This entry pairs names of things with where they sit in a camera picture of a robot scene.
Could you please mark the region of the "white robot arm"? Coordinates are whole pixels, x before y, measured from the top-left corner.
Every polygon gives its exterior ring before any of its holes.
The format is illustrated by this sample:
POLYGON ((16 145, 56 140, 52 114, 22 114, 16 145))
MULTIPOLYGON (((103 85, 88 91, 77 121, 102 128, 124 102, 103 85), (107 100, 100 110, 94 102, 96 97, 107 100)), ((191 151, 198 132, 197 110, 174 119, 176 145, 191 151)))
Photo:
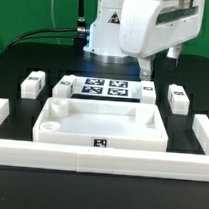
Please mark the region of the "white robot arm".
POLYGON ((182 45, 199 34, 204 9, 205 0, 98 0, 85 54, 106 63, 135 58, 140 79, 149 80, 157 53, 167 52, 166 68, 177 66, 182 45))

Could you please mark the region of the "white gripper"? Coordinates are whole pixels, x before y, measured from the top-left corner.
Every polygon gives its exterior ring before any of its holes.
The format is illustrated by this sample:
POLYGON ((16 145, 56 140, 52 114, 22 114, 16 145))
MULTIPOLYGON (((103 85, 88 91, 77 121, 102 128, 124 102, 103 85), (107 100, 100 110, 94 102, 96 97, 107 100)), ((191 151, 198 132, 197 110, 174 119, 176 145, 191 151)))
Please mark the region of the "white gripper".
POLYGON ((175 69, 181 43, 198 36, 205 0, 193 0, 193 4, 184 9, 179 6, 179 0, 124 1, 119 45, 124 54, 139 59, 140 80, 151 77, 151 60, 146 57, 170 47, 164 67, 175 69))

